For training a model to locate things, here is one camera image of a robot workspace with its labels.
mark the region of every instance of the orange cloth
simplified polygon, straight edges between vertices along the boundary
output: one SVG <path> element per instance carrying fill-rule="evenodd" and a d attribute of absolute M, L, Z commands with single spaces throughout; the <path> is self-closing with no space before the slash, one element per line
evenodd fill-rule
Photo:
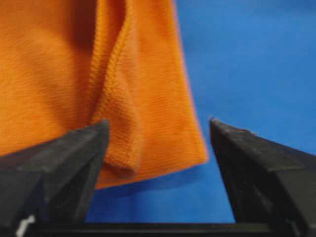
<path fill-rule="evenodd" d="M 204 163 L 169 0 L 2 0 L 0 154 L 110 122 L 97 188 Z"/>

